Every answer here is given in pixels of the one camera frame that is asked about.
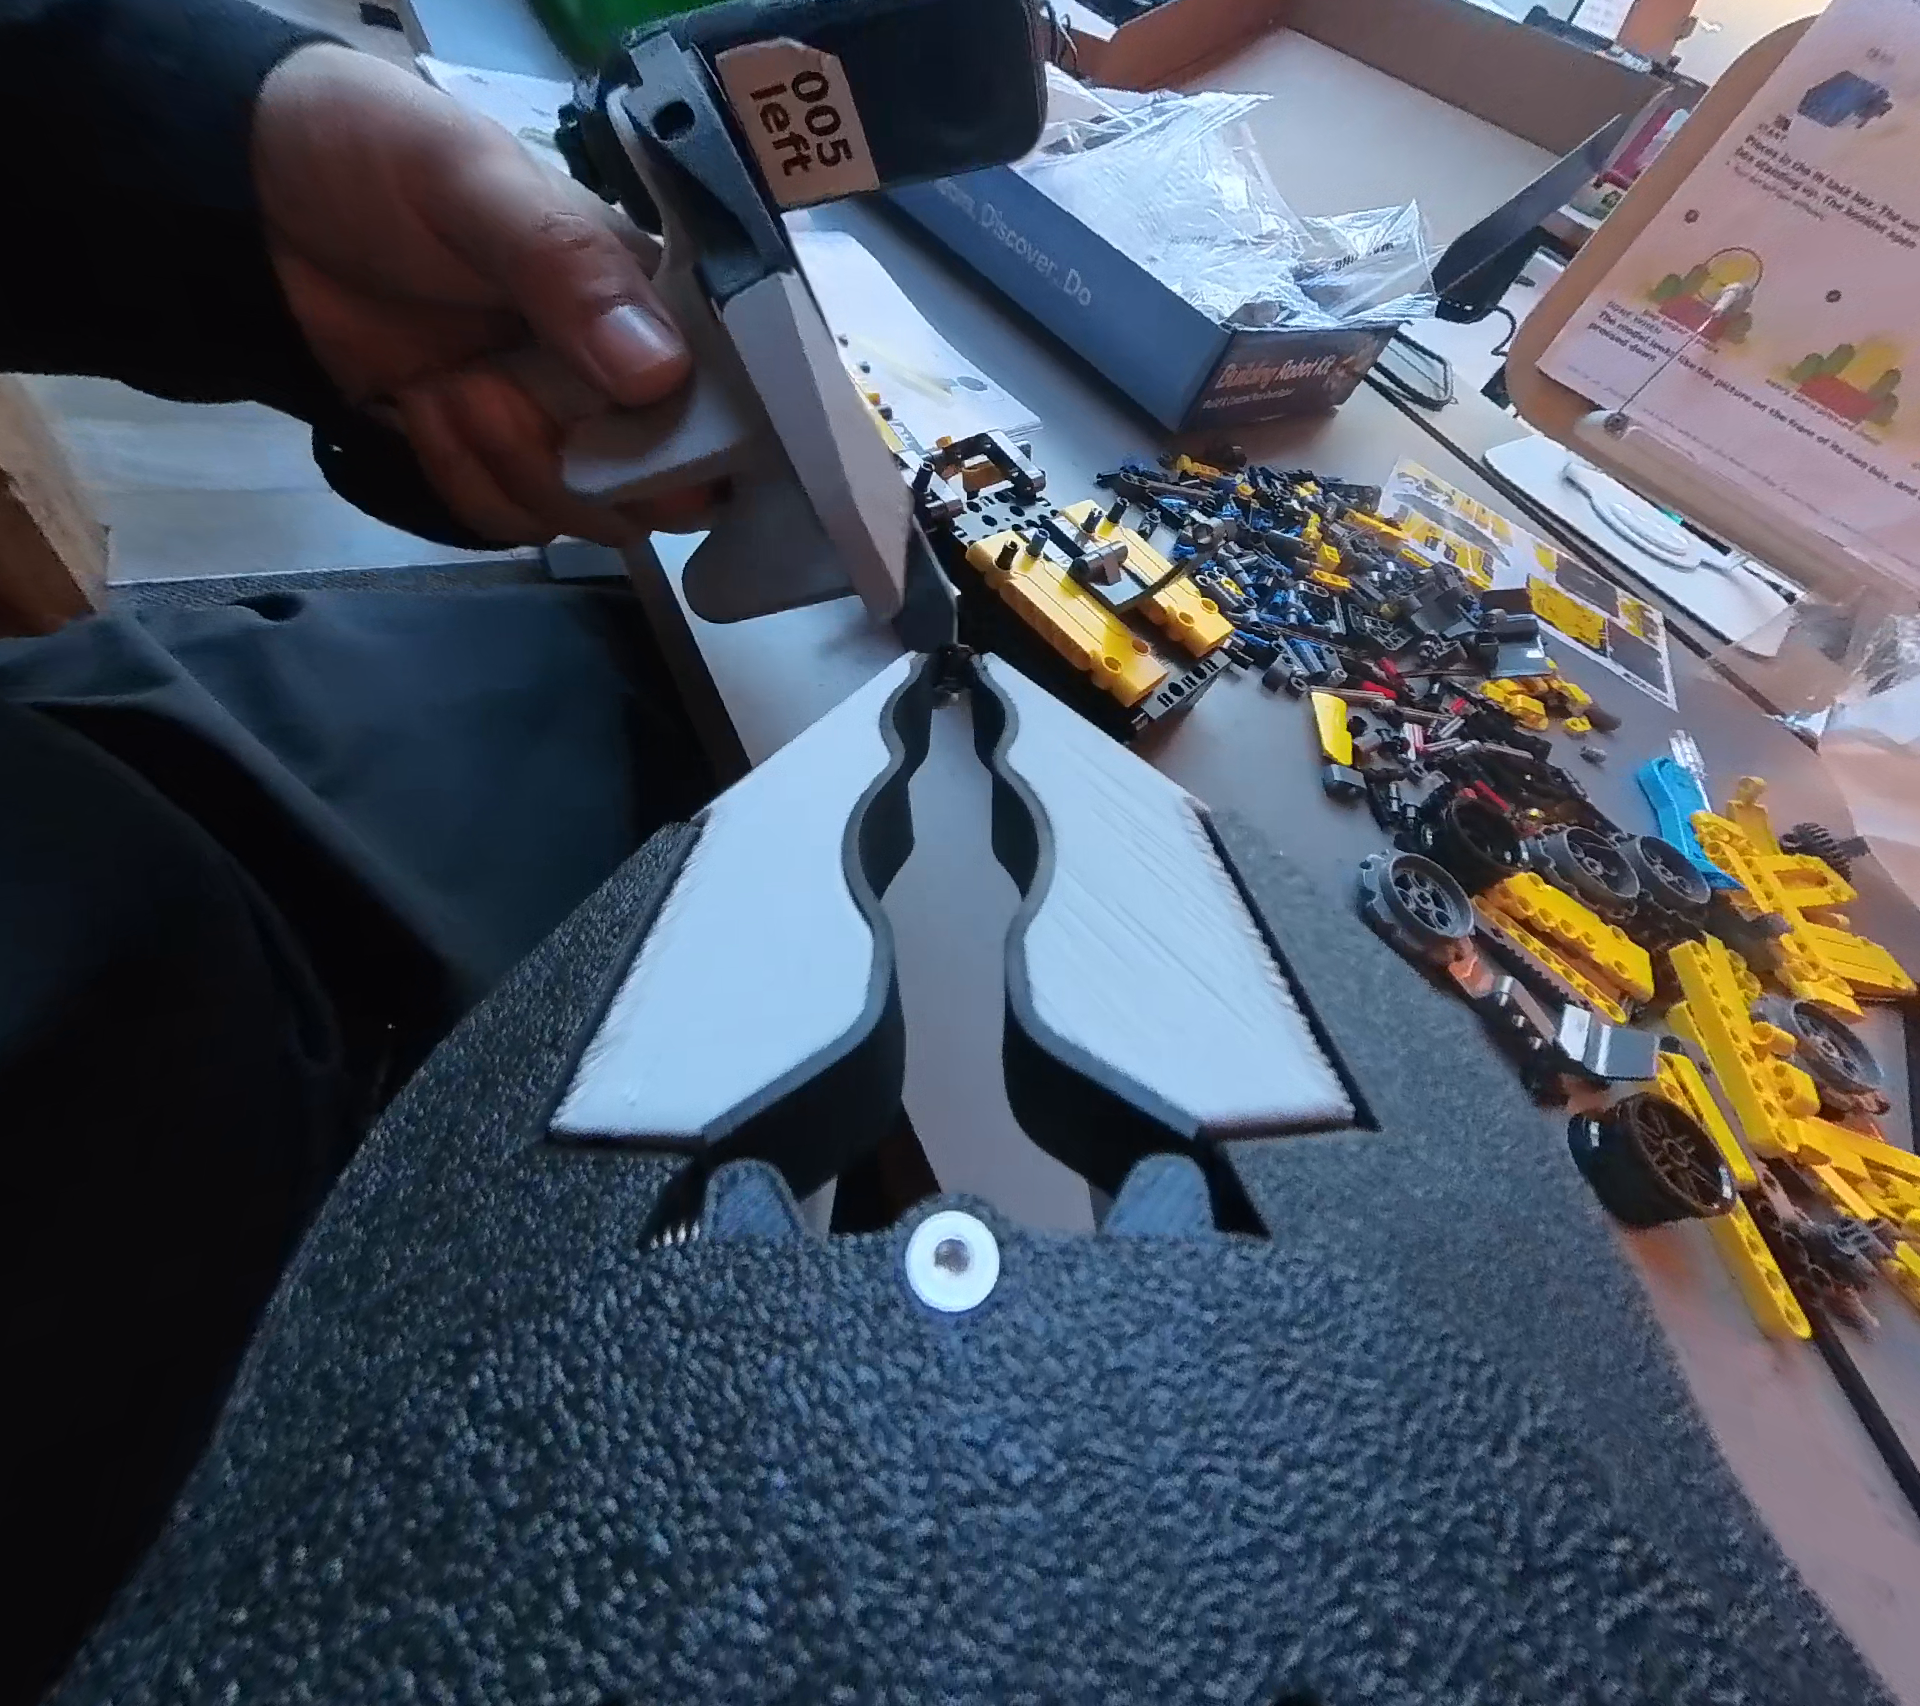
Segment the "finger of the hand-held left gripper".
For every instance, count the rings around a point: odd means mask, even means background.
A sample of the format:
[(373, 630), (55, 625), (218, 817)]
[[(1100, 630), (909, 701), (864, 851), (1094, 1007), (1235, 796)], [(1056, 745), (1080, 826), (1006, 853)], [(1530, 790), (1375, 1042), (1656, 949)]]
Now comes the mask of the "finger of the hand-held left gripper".
[(850, 590), (903, 651), (955, 649), (955, 590), (801, 273), (778, 271), (736, 295), (723, 327)]
[(736, 472), (716, 523), (686, 559), (686, 605), (707, 622), (745, 622), (864, 601), (867, 533), (841, 481), (813, 493), (790, 472)]

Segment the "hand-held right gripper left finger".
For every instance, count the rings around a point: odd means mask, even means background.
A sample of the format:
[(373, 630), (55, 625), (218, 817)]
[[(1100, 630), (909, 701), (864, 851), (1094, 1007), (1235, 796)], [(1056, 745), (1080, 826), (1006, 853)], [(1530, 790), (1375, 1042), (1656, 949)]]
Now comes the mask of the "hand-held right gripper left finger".
[(551, 1113), (569, 1149), (756, 1161), (809, 1200), (900, 1109), (883, 892), (914, 848), (938, 657), (907, 657), (693, 825)]

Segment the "yellow black brick model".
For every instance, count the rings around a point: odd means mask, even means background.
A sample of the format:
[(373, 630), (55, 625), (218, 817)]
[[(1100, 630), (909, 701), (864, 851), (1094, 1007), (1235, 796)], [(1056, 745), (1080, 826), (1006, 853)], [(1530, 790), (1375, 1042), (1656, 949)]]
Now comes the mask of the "yellow black brick model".
[(1058, 504), (999, 432), (909, 467), (916, 519), (958, 598), (960, 643), (1021, 669), (1102, 735), (1137, 740), (1224, 674), (1235, 626), (1191, 560), (1119, 496)]

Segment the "pile of small brick parts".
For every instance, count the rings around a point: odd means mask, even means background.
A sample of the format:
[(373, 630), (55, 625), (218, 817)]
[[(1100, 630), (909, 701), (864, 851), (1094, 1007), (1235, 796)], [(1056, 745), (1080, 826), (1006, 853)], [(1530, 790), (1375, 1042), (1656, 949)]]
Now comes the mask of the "pile of small brick parts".
[(1533, 613), (1421, 555), (1376, 487), (1189, 455), (1127, 460), (1096, 485), (1194, 564), (1235, 626), (1235, 668), (1302, 705), (1315, 690), (1347, 701), (1356, 766), (1318, 753), (1337, 805), (1403, 836), (1435, 790), (1478, 785), (1527, 840), (1554, 826), (1620, 838), (1553, 751), (1564, 736), (1597, 761), (1612, 719), (1561, 674)]

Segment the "grey desk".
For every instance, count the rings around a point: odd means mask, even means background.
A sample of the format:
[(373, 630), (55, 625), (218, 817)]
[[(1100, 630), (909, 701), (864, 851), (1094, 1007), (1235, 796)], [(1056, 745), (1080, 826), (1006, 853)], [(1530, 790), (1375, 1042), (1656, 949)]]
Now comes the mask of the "grey desk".
[[(561, 54), (531, 0), (395, 0), (395, 9), (421, 55), (561, 76)], [(1163, 437), (1135, 407), (903, 214), (861, 199), (815, 208), (810, 221), (815, 231), (856, 238), (960, 357), (1035, 410), (1053, 478), (1161, 449)], [(634, 562), (634, 592), (711, 766), (733, 779), (864, 683), (887, 649), (851, 601), (732, 625), (689, 617), (682, 574), (693, 550), (691, 537), (659, 537)], [(1459, 1002), (1420, 985), (1357, 926), (1353, 864), (1376, 830), (1369, 814), (1347, 814), (1321, 794), (1306, 729), (1297, 701), (1228, 674), (1222, 692), (1148, 735), (1138, 753), (1220, 826), (1295, 860), (1308, 878), (1313, 926), (1352, 932), (1392, 985), (1420, 1001), (1420, 1014), (1389, 1020), (1389, 1034), (1435, 1046), (1442, 1014), (1456, 1014)], [(963, 1042), (923, 1044), (904, 1094), (935, 1169), (988, 1179), (990, 1192), (1018, 1201), (1021, 1219), (1090, 1216), (1090, 1200), (1067, 1174), (1016, 1140), (998, 1075), (971, 1068)], [(1765, 1525), (1886, 1685), (1916, 1702), (1916, 1510), (1848, 1399), (1845, 1371), (1816, 1342), (1754, 1328), (1702, 1228), (1612, 1228), (1612, 1239)]]

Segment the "grey sprocket wheel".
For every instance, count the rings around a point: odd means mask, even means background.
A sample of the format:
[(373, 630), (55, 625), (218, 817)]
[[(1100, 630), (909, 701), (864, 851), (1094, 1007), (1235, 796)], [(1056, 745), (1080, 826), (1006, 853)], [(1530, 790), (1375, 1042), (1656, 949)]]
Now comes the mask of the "grey sprocket wheel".
[(1356, 871), (1357, 916), (1414, 963), (1449, 970), (1476, 944), (1476, 904), (1421, 855), (1380, 851)]

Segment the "blue cardboard kit box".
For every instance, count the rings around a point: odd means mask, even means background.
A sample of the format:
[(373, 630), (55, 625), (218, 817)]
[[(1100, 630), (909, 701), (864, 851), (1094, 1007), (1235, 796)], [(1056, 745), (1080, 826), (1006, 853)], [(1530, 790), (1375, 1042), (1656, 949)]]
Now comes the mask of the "blue cardboard kit box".
[(889, 187), (883, 201), (1166, 433), (1329, 412), (1398, 330), (1219, 323), (1008, 165)]

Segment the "brown cardboard tray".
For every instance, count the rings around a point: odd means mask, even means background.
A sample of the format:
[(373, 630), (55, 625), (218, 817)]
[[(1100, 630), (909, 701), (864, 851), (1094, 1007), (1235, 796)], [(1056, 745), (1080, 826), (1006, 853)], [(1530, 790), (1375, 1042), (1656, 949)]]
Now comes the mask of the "brown cardboard tray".
[(1293, 211), (1414, 205), (1437, 245), (1666, 92), (1472, 0), (1176, 0), (1078, 48), (1097, 87), (1252, 96)]

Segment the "person's black trousers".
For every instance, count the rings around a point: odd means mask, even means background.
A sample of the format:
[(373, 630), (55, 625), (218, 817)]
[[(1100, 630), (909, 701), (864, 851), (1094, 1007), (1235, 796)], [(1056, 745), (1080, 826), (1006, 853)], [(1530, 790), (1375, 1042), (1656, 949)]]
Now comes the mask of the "person's black trousers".
[(711, 794), (615, 588), (263, 592), (1, 651), (4, 1702), (178, 1498), (373, 1119)]

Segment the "blue brick separator tool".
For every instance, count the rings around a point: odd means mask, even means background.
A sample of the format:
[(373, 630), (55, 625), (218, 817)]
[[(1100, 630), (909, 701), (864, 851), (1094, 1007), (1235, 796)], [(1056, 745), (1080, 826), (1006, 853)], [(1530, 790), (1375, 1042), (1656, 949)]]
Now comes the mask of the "blue brick separator tool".
[(1635, 779), (1654, 811), (1656, 836), (1681, 855), (1709, 888), (1736, 891), (1738, 881), (1707, 857), (1692, 826), (1697, 814), (1709, 811), (1709, 798), (1697, 770), (1671, 756), (1660, 756), (1641, 761)]

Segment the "yellow black sticker sheet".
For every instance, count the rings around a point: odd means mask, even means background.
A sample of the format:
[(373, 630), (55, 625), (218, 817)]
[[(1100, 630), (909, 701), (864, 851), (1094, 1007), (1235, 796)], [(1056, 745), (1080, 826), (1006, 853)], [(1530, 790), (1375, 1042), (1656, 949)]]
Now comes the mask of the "yellow black sticker sheet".
[(1604, 666), (1676, 711), (1666, 625), (1651, 604), (1418, 462), (1397, 462), (1380, 503), (1421, 555), (1533, 613), (1553, 636), (1553, 658), (1577, 654)]

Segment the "pile of yellow brick beams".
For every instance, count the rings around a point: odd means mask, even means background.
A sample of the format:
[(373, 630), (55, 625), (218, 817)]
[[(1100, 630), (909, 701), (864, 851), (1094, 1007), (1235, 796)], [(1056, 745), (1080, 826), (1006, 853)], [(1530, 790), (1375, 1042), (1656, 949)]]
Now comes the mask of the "pile of yellow brick beams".
[[(1850, 916), (1855, 878), (1787, 855), (1767, 783), (1744, 778), (1692, 817), (1707, 857), (1738, 881), (1702, 918), (1607, 920), (1530, 871), (1473, 900), (1481, 944), (1539, 1094), (1592, 1113), (1662, 1094), (1694, 1116), (1734, 1169), (1736, 1210), (1690, 1223), (1714, 1243), (1765, 1336), (1868, 1333), (1886, 1296), (1916, 1309), (1916, 1147), (1877, 1121), (1824, 1119), (1789, 1034), (1752, 1020), (1762, 993), (1816, 1001), (1873, 1050), (1870, 1018), (1908, 1011), (1916, 978)], [(1651, 1087), (1599, 1090), (1561, 1074), (1557, 1021), (1579, 1005), (1662, 1036)]]

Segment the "black tablet stand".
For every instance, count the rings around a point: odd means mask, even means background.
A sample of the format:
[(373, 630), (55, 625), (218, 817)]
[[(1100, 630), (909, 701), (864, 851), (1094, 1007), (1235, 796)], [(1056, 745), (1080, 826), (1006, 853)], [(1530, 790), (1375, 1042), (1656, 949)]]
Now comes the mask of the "black tablet stand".
[[(1432, 321), (1476, 327), (1504, 309), (1523, 268), (1549, 246), (1549, 219), (1592, 183), (1626, 137), (1633, 111), (1620, 111), (1507, 201), (1452, 238), (1432, 265)], [(1452, 403), (1452, 368), (1403, 327), (1380, 353), (1367, 384), (1432, 412)]]

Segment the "clear plastic bag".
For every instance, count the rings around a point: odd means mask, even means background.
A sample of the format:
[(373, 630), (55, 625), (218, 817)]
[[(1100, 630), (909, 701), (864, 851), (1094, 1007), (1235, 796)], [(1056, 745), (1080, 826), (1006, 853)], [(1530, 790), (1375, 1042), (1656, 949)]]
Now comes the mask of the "clear plastic bag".
[(1714, 666), (1811, 745), (1865, 853), (1917, 900), (1916, 595), (1809, 592)]

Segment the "instruction sheet on stand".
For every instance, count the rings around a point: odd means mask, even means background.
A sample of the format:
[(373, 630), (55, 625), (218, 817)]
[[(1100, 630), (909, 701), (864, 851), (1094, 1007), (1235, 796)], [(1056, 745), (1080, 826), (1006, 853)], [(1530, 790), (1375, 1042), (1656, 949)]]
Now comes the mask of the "instruction sheet on stand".
[(1521, 419), (1643, 499), (1679, 510), (1762, 566), (1819, 592), (1865, 584), (1916, 595), (1916, 465), (1878, 485), (1850, 462), (1723, 464), (1694, 444), (1633, 422), (1604, 437), (1594, 412), (1610, 407), (1549, 377), (1545, 357), (1626, 245), (1714, 147), (1754, 91), (1781, 66), (1809, 21), (1765, 37), (1727, 71), (1559, 283), (1523, 323), (1505, 376)]

